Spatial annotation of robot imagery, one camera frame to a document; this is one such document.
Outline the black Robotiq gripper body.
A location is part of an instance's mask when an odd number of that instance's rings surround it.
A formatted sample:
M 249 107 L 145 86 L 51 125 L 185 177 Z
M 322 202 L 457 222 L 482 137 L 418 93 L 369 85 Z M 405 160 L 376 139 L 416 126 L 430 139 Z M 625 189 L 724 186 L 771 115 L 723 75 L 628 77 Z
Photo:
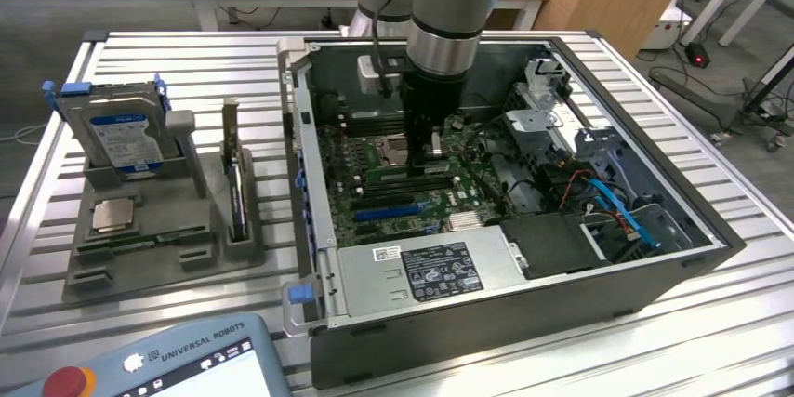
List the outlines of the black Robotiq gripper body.
M 424 71 L 402 77 L 401 99 L 408 126 L 441 126 L 460 109 L 468 74 L 436 75 Z

